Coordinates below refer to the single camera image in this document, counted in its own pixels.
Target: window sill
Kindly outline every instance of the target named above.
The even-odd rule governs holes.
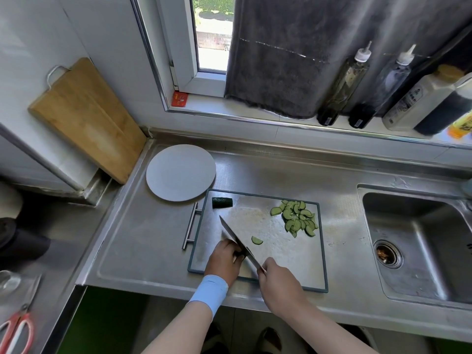
[[[448,148],[472,149],[471,136],[466,135],[461,139],[455,139],[447,134],[447,130],[432,137],[421,135],[414,130],[409,132],[393,132],[385,128],[380,118],[372,119],[364,129],[354,129],[349,125],[346,116],[340,116],[332,126],[322,126],[315,118],[308,120],[288,119],[273,112],[248,107],[241,102],[195,94],[189,95],[185,107],[170,106],[167,111],[171,113],[187,113],[203,117],[286,126],[320,132],[344,133]]]

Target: hand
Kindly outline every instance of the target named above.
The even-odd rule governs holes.
[[[213,253],[209,257],[205,268],[205,276],[219,276],[226,281],[228,287],[231,287],[239,275],[239,269],[244,260],[244,255],[240,255],[234,259],[235,252],[241,252],[241,249],[236,242],[233,242],[230,239],[218,242]]]
[[[287,321],[304,305],[308,305],[300,282],[288,268],[280,267],[272,257],[263,263],[267,273],[259,269],[259,284],[264,302],[272,313]]]

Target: yellow bottle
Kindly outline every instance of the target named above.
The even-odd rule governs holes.
[[[453,138],[462,138],[472,131],[472,111],[452,123],[447,129],[447,133]]]

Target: drain strainer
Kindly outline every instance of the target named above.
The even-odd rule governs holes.
[[[388,268],[399,268],[403,264],[403,256],[397,247],[385,240],[379,240],[374,244],[377,259]]]

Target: sink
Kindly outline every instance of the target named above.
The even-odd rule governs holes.
[[[463,200],[359,188],[387,297],[472,303],[472,232]]]

